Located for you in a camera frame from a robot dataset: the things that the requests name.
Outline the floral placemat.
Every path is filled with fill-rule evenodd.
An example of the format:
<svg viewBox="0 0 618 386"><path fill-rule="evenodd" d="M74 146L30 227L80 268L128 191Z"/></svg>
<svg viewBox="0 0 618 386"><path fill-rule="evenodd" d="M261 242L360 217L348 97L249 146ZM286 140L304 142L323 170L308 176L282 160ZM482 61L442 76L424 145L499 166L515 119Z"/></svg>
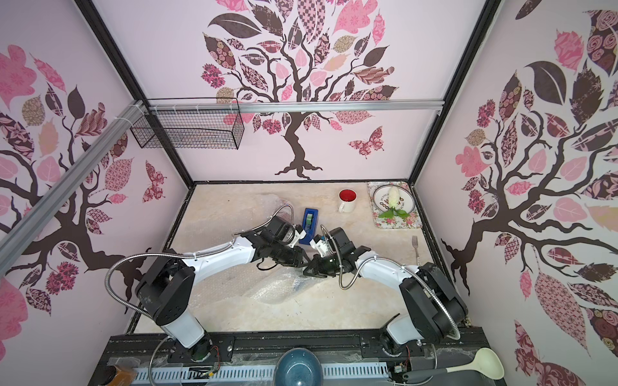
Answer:
<svg viewBox="0 0 618 386"><path fill-rule="evenodd" d="M373 223L379 229L420 229L416 200L405 182L367 183Z"/></svg>

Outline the left aluminium frame bar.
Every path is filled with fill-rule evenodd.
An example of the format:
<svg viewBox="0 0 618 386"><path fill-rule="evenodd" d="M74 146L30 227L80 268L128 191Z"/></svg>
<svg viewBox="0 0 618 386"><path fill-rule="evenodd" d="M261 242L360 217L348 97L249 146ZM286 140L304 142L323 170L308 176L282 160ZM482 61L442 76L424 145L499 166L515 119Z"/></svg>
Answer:
<svg viewBox="0 0 618 386"><path fill-rule="evenodd" d="M26 248L40 235L47 223L59 212L87 175L93 171L114 143L129 130L140 117L145 107L142 101L132 101L112 120L109 128L93 142L92 146L69 167L52 188L1 240L1 275L5 276L15 262L24 255Z"/></svg>

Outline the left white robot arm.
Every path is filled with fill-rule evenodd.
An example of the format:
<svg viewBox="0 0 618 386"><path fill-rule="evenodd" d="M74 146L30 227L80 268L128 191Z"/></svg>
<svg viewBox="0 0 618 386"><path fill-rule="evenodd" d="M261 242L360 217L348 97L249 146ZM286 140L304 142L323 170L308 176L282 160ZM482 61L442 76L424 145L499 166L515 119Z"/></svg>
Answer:
<svg viewBox="0 0 618 386"><path fill-rule="evenodd" d="M299 247L306 236L300 225L274 216L266 225L236 235L226 245L196 253L161 253L137 286L138 300L146 315L187 349L191 360L210 356L212 339L188 309L195 285L238 265L262 262L298 268L307 254Z"/></svg>

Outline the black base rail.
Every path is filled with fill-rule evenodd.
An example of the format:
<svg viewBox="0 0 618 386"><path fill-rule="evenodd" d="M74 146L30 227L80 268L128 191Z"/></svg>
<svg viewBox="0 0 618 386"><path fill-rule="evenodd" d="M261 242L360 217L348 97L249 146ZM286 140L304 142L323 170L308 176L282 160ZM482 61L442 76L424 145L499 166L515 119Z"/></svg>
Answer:
<svg viewBox="0 0 618 386"><path fill-rule="evenodd" d="M275 365L293 348L305 348L324 363L386 363L388 381L328 381L326 385L405 385L402 375L415 370L448 368L467 364L477 351L489 345L479 327L466 327L461 339L447 339L432 346L413 341L400 352L390 355L379 339L380 329L331 331L214 332L210 356L193 362L187 349L164 334L117 335L109 339L90 378L98 385L106 366L133 368L134 385L152 385L151 371L156 368L183 367L207 369L213 376L225 365Z"/></svg>

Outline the rear aluminium frame bar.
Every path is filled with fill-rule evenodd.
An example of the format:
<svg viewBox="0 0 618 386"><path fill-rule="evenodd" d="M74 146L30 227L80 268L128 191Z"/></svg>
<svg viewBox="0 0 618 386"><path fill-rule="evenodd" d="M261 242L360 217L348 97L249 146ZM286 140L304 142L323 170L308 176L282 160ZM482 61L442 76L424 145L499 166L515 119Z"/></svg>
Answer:
<svg viewBox="0 0 618 386"><path fill-rule="evenodd" d="M240 114L257 113L313 113L338 111L401 111L401 110L430 110L441 111L444 101L441 100L392 100L392 101L312 101L312 102L275 102L275 103L239 103L233 100L230 103L168 103L155 104L149 101L149 112L162 113L163 111L206 113L215 110L228 111Z"/></svg>

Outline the left metal flex conduit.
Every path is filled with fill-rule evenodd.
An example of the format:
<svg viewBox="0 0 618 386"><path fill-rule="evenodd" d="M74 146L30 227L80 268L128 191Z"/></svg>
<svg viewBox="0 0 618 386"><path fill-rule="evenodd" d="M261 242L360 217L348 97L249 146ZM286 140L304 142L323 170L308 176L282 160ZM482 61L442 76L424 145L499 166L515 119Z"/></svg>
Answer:
<svg viewBox="0 0 618 386"><path fill-rule="evenodd" d="M144 252L124 257L109 267L107 294L127 310L168 323L188 308L192 288L200 281L237 265L294 253L298 233L294 208L286 202L262 224L233 233L224 244L196 252Z"/></svg>

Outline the white green toy vegetable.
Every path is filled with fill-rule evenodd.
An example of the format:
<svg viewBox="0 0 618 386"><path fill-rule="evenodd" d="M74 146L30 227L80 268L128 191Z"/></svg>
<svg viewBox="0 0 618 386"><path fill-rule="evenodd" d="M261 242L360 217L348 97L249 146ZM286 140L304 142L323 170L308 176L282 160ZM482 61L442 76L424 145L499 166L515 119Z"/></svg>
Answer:
<svg viewBox="0 0 618 386"><path fill-rule="evenodd" d="M381 209L379 218L392 220L400 218L407 219L410 212L414 209L414 202L411 195L399 186L384 186L377 190L375 194L377 206Z"/></svg>

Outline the lavender mug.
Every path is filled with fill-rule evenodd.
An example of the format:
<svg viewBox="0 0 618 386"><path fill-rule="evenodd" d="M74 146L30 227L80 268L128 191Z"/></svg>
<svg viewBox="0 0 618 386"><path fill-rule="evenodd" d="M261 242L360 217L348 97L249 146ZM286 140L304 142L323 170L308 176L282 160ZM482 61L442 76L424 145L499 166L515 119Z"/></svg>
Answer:
<svg viewBox="0 0 618 386"><path fill-rule="evenodd" d="M320 282L318 278L305 276L300 271L294 271L291 274L291 279L291 289L293 294L301 294Z"/></svg>

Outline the white decorated plate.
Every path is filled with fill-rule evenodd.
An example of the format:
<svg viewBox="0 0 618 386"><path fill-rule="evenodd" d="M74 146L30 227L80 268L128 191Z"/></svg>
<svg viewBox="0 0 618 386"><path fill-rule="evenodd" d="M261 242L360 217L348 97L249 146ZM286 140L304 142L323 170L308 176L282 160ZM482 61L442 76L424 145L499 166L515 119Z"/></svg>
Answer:
<svg viewBox="0 0 618 386"><path fill-rule="evenodd" d="M403 213L411 214L416 209L411 192L399 185L379 186L371 194L371 199L380 214L390 212L399 216Z"/></svg>

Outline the metal fork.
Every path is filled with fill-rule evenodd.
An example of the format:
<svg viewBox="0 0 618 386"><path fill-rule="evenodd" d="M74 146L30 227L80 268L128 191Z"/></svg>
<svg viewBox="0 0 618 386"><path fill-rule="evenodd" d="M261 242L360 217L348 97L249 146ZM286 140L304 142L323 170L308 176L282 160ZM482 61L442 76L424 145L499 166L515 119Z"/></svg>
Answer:
<svg viewBox="0 0 618 386"><path fill-rule="evenodd" d="M417 236L412 236L411 239L411 244L412 244L412 248L415 252L415 265L420 266L421 265L421 259L420 259L420 254L418 251L418 247L419 247L419 240Z"/></svg>

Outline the white mug red interior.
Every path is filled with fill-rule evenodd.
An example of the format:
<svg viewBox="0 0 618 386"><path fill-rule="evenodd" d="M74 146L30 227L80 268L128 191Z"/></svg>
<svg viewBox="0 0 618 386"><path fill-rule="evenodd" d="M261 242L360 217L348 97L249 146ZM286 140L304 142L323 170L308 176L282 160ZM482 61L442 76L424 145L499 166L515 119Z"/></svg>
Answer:
<svg viewBox="0 0 618 386"><path fill-rule="evenodd" d="M351 213L354 211L357 203L357 193L353 189L343 189L338 194L339 198L339 213Z"/></svg>

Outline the blue ceramic bowl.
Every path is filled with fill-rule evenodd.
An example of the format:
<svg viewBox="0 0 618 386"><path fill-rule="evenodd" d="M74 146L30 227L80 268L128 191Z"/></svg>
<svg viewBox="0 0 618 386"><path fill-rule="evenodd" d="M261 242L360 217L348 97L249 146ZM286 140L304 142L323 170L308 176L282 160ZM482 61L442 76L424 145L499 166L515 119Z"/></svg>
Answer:
<svg viewBox="0 0 618 386"><path fill-rule="evenodd" d="M275 366L274 386L322 386L323 367L317 356L305 348L286 352Z"/></svg>

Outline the aluminium frame bar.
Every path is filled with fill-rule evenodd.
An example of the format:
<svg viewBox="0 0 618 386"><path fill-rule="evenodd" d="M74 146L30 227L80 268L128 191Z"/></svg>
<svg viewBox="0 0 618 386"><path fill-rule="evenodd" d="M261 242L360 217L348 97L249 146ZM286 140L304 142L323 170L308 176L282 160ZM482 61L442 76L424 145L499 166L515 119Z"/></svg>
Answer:
<svg viewBox="0 0 618 386"><path fill-rule="evenodd" d="M233 100L230 103L168 103L155 104L149 101L149 112L162 113L163 111L206 113L215 110L228 111L240 114L257 113L313 113L338 111L401 111L401 110L430 110L441 111L444 101L441 100L392 100L392 101L312 101L312 102L275 102L275 103L239 103Z"/></svg>
<svg viewBox="0 0 618 386"><path fill-rule="evenodd" d="M87 175L93 171L114 143L129 130L140 117L145 107L142 101L132 101L112 120L109 128L93 142L92 146L69 167L52 188L1 240L1 275L5 276L15 262L24 255L26 248L40 235L47 223L59 212Z"/></svg>

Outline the brown jar black lid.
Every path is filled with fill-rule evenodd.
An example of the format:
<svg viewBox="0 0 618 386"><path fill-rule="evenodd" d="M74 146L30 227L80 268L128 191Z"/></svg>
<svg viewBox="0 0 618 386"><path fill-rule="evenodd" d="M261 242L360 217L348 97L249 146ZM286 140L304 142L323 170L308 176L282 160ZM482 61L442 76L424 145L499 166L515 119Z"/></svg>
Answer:
<svg viewBox="0 0 618 386"><path fill-rule="evenodd" d="M124 368L116 365L106 366L98 385L100 386L130 386L137 376L133 368Z"/></svg>

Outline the blue tape dispenser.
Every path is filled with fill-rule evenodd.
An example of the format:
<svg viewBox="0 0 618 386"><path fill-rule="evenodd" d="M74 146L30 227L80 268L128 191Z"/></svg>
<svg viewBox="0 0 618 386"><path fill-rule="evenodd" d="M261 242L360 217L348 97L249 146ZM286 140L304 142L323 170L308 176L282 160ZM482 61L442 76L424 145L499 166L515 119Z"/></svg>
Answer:
<svg viewBox="0 0 618 386"><path fill-rule="evenodd" d="M318 228L319 211L313 208L306 208L304 211L304 218L302 227L305 231L305 237L302 238L299 243L309 245L315 237L316 230Z"/></svg>

